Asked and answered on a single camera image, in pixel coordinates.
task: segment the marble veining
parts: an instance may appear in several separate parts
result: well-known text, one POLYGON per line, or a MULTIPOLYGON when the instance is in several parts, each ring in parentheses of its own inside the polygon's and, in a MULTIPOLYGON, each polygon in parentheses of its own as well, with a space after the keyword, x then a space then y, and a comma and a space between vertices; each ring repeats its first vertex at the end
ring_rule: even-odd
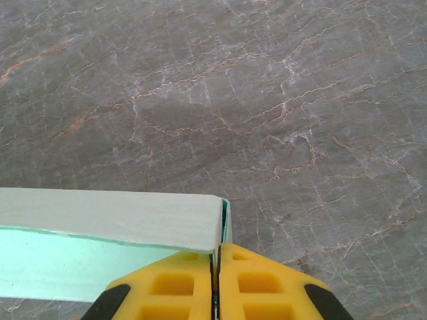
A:
POLYGON ((425 0, 2 0, 0 186, 227 197, 355 319, 425 319, 426 84, 425 0))

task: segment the clamp jaw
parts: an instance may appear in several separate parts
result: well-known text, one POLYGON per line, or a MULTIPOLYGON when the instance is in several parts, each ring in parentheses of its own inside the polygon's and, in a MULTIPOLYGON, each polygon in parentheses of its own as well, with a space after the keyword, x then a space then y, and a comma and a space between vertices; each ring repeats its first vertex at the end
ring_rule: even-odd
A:
POLYGON ((231 243, 112 282, 81 320, 353 320, 321 281, 231 243))

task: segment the square hole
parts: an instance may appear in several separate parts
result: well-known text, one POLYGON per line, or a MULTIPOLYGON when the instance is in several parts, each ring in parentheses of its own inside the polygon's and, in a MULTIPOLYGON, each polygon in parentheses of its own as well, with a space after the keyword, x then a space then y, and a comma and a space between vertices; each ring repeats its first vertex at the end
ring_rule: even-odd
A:
POLYGON ((243 306, 246 320, 294 320, 290 305, 250 303, 243 306))
POLYGON ((233 260, 249 260, 246 256, 242 255, 239 252, 233 253, 233 260))
POLYGON ((195 261, 199 259, 199 254, 198 253, 188 253, 183 260, 184 261, 195 261))
POLYGON ((162 273, 151 285, 152 295, 193 295, 194 277, 185 273, 162 273))
POLYGON ((272 273, 245 272, 238 275, 241 293, 282 293, 280 280, 272 273))
POLYGON ((188 320, 190 307, 150 305, 141 311, 141 320, 188 320))

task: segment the marble surface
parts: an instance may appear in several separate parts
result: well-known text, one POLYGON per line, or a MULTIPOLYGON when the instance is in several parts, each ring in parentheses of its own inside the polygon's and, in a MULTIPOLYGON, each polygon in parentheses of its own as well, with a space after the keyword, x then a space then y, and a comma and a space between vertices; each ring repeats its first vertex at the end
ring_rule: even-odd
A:
POLYGON ((425 0, 2 0, 0 186, 227 197, 355 319, 427 319, 426 87, 425 0))

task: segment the green sheet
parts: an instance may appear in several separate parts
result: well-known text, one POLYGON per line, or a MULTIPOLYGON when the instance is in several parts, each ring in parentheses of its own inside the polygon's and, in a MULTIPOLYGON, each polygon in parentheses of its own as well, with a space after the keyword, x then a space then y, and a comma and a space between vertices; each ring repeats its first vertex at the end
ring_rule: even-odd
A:
MULTIPOLYGON (((231 242, 223 200, 221 242, 231 242)), ((177 249, 0 226, 0 297, 94 301, 113 280, 177 249)))

